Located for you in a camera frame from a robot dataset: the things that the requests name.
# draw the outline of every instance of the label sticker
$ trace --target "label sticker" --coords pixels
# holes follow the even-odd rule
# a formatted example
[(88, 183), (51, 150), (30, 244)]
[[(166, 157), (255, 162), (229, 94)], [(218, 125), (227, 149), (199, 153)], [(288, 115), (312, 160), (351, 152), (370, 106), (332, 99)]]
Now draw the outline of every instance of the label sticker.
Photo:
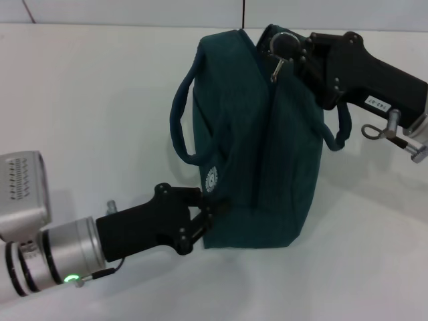
[(382, 100), (377, 99), (373, 96), (367, 97), (365, 103), (379, 110), (382, 110), (383, 112), (387, 112), (389, 108), (391, 108), (390, 104), (387, 104), (386, 102), (383, 102)]

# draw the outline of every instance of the zipper pull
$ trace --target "zipper pull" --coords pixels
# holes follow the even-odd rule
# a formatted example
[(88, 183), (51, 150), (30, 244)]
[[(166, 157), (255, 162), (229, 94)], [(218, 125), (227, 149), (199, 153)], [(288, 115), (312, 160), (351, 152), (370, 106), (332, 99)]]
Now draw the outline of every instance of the zipper pull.
[(282, 65), (284, 64), (284, 62), (286, 62), (286, 60), (281, 58), (279, 60), (279, 62), (278, 62), (278, 65), (276, 65), (274, 73), (272, 74), (272, 76), (270, 76), (270, 81), (273, 82), (274, 84), (276, 83), (278, 74), (279, 74), (279, 72), (280, 72), (280, 70), (281, 70)]

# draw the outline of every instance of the circular logo patch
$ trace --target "circular logo patch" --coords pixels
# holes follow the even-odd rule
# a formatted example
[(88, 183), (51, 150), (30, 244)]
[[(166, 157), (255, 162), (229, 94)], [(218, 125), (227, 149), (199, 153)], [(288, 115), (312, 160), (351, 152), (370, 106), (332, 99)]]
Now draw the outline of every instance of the circular logo patch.
[(213, 191), (213, 189), (215, 188), (215, 185), (217, 185), (217, 180), (218, 180), (217, 169), (213, 167), (212, 169), (209, 170), (207, 178), (205, 179), (205, 189), (207, 190), (208, 193)]

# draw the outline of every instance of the zipper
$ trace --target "zipper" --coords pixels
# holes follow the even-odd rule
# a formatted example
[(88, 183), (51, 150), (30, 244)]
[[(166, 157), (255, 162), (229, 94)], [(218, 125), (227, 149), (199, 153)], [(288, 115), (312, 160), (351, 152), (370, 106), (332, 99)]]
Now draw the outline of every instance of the zipper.
[[(272, 118), (272, 112), (273, 112), (274, 104), (275, 104), (277, 82), (276, 82), (276, 79), (271, 79), (271, 75), (265, 69), (253, 42), (250, 40), (250, 38), (248, 37), (246, 32), (244, 32), (244, 30), (240, 29), (238, 31), (238, 33), (241, 36), (241, 38), (243, 39), (248, 50), (253, 55), (253, 58), (257, 64), (257, 67), (259, 68), (260, 74), (263, 76), (263, 78), (266, 82), (268, 91), (269, 91), (269, 102), (267, 105), (268, 111), (267, 111), (267, 115), (266, 115), (266, 118), (265, 118), (265, 121), (263, 124), (263, 128), (261, 130), (261, 138), (260, 138), (259, 146), (257, 148), (258, 153), (257, 153), (257, 159), (255, 161), (255, 170), (254, 170), (254, 176), (253, 176), (253, 189), (251, 192), (250, 206), (251, 206), (251, 208), (256, 208), (258, 206), (258, 203), (259, 203), (259, 190), (260, 190), (260, 185), (261, 185), (261, 168), (263, 165), (263, 157), (264, 157), (265, 150), (266, 150), (266, 143), (265, 142), (266, 142), (266, 138), (268, 137), (269, 125), (270, 125), (270, 121)], [(281, 66), (282, 66), (282, 64), (280, 62), (278, 64), (276, 70), (274, 71), (273, 76), (276, 77)]]

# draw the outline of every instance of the metal ring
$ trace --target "metal ring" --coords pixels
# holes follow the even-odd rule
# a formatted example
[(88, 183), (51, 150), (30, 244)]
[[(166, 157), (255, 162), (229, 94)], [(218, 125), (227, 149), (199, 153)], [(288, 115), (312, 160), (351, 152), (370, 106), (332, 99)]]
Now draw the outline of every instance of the metal ring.
[[(378, 132), (379, 134), (378, 134), (377, 136), (369, 135), (369, 134), (367, 134), (367, 132), (366, 132), (366, 128), (372, 129), (372, 130), (374, 130), (375, 132)], [(384, 137), (385, 137), (385, 134), (384, 134), (383, 130), (381, 130), (381, 129), (379, 129), (379, 128), (377, 128), (377, 127), (373, 126), (373, 125), (370, 125), (370, 124), (365, 124), (365, 125), (363, 125), (363, 126), (361, 127), (361, 134), (362, 134), (365, 138), (370, 139), (370, 140), (378, 140), (378, 139), (382, 139), (382, 138), (384, 138)]]
[(294, 34), (292, 34), (290, 32), (283, 31), (283, 32), (275, 33), (275, 35), (270, 40), (269, 48), (270, 48), (271, 54), (275, 54), (275, 52), (274, 52), (274, 42), (281, 35), (291, 35), (297, 41), (297, 43), (299, 44), (299, 51), (300, 51), (300, 40)]

